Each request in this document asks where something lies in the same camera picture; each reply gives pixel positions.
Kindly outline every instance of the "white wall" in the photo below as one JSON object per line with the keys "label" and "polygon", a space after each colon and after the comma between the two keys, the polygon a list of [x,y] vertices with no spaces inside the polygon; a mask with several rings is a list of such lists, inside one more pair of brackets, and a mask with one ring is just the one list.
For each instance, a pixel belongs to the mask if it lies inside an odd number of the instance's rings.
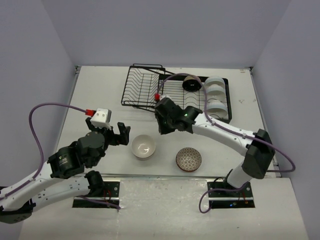
{"label": "white wall", "polygon": [[[0,1],[0,186],[33,172],[40,155],[28,124],[30,109],[66,103],[75,68],[40,0]],[[34,126],[47,158],[54,151],[65,110],[38,109]],[[16,240],[21,224],[0,223],[0,239]]]}
{"label": "white wall", "polygon": [[[310,239],[320,239],[320,1],[292,0],[253,68],[272,141],[290,174]],[[288,167],[278,158],[281,169]]]}
{"label": "white wall", "polygon": [[77,65],[253,66],[290,0],[42,0]]}

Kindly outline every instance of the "white bowl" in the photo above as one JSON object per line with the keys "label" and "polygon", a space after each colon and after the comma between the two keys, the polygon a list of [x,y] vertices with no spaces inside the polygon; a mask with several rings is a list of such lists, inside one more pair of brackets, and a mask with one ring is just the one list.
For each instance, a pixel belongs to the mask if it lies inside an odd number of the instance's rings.
{"label": "white bowl", "polygon": [[210,87],[213,84],[217,84],[224,89],[226,88],[225,81],[219,76],[210,76],[204,82],[204,86],[206,88]]}
{"label": "white bowl", "polygon": [[215,119],[222,119],[228,114],[226,106],[218,100],[213,100],[212,102],[208,103],[206,106],[206,112]]}
{"label": "white bowl", "polygon": [[211,98],[218,101],[222,101],[227,97],[226,90],[217,84],[213,84],[208,87],[206,89],[206,94],[208,95],[208,99]]}
{"label": "white bowl", "polygon": [[156,143],[149,135],[136,136],[131,143],[132,153],[139,159],[147,159],[156,150]]}

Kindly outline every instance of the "white enclosure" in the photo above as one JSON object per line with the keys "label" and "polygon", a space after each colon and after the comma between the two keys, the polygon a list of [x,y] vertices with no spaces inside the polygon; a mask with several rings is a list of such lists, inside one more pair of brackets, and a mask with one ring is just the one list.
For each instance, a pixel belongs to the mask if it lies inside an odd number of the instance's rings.
{"label": "white enclosure", "polygon": [[[319,12],[318,0],[1,1],[0,186],[37,168],[29,111],[70,102],[75,66],[254,67],[272,141],[297,165],[284,177],[291,178],[309,238],[320,239]],[[65,115],[58,107],[34,114],[46,158]],[[17,240],[20,229],[0,223],[0,239]]]}

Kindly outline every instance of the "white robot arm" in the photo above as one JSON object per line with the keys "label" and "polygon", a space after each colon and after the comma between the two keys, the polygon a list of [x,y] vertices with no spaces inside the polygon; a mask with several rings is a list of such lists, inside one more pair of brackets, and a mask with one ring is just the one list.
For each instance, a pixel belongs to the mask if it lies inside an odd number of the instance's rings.
{"label": "white robot arm", "polygon": [[244,156],[243,162],[232,169],[224,180],[224,186],[228,189],[238,189],[252,178],[263,179],[275,155],[272,148],[258,141],[262,140],[271,144],[271,139],[265,130],[247,131],[212,117],[210,118],[211,123],[202,110],[192,106],[181,109],[168,97],[162,98],[155,105],[155,117],[161,134],[179,130],[202,135]]}
{"label": "white robot arm", "polygon": [[104,189],[97,171],[74,176],[96,166],[109,145],[127,145],[131,128],[118,122],[120,134],[115,134],[107,109],[98,108],[89,115],[85,121],[91,132],[50,156],[36,177],[32,173],[12,186],[0,188],[0,222],[18,223],[49,204],[70,197],[94,196]]}

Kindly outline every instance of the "white table surface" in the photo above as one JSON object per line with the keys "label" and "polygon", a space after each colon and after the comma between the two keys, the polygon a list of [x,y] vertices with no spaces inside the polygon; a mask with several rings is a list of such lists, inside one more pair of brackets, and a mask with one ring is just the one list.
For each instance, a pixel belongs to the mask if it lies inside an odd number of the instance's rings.
{"label": "white table surface", "polygon": [[[252,180],[255,208],[198,210],[205,179],[120,183],[120,206],[49,205],[24,221],[19,240],[307,240],[288,178]],[[208,207],[208,199],[202,202]]]}
{"label": "white table surface", "polygon": [[[169,68],[202,76],[229,79],[233,119],[231,124],[256,131],[263,128],[256,96],[247,70]],[[121,106],[127,67],[82,67],[72,105],[112,109],[112,124],[131,126],[131,140],[139,134],[153,136],[156,155],[147,161],[135,159],[127,146],[110,146],[96,170],[106,174],[225,176],[242,160],[233,150],[205,137],[181,132],[165,136],[151,113]],[[58,147],[86,134],[84,116],[67,114]],[[173,140],[183,136],[183,141]],[[198,149],[204,162],[194,174],[181,172],[175,154],[183,147]],[[24,221],[20,240],[306,240],[308,239],[295,194],[288,178],[273,174],[253,179],[255,208],[198,210],[199,198],[207,190],[206,179],[121,178],[122,209],[72,208],[69,198],[49,205]],[[205,197],[202,207],[208,207]]]}
{"label": "white table surface", "polygon": [[[187,132],[160,135],[153,113],[121,105],[121,97],[128,74],[128,67],[83,66],[74,89],[71,105],[83,109],[106,108],[112,110],[111,124],[117,133],[117,122],[131,126],[128,146],[109,146],[106,156],[94,169],[104,174],[157,175],[157,176],[226,176],[242,160],[233,149]],[[190,73],[199,76],[220,76],[229,80],[232,120],[235,127],[257,131],[263,129],[257,98],[250,72],[247,69],[167,68],[174,73]],[[58,149],[89,132],[82,113],[69,110],[61,133]],[[131,141],[138,135],[154,138],[156,150],[148,160],[138,160],[131,153]],[[197,149],[202,156],[198,170],[189,173],[180,170],[175,158],[185,147]],[[266,177],[275,177],[268,173]]]}

